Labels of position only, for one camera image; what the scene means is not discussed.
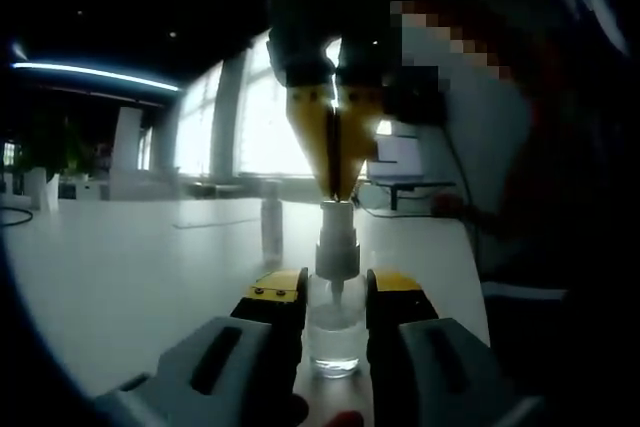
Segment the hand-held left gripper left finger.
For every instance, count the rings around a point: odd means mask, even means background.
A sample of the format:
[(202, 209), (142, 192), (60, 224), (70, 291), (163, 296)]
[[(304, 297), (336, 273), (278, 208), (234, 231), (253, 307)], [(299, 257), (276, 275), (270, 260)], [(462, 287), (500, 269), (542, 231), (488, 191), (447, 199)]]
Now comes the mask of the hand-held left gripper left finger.
[(140, 374), (94, 401), (108, 426), (298, 426), (308, 271), (276, 270)]

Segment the person's left hand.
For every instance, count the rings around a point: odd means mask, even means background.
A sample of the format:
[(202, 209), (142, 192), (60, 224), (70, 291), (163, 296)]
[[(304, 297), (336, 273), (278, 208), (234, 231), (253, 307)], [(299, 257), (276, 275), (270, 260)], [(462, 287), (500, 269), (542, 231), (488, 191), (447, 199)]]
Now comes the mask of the person's left hand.
[(363, 427), (364, 418), (358, 411), (343, 411), (337, 413), (327, 424), (326, 427)]

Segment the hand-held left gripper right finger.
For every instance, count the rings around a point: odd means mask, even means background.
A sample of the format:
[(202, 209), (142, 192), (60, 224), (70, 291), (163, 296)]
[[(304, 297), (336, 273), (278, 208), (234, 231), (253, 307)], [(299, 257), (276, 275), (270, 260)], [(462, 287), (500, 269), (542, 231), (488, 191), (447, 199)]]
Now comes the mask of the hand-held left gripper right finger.
[(366, 286), (375, 425), (544, 424), (544, 400), (518, 394), (491, 349), (440, 317), (415, 280), (370, 269)]

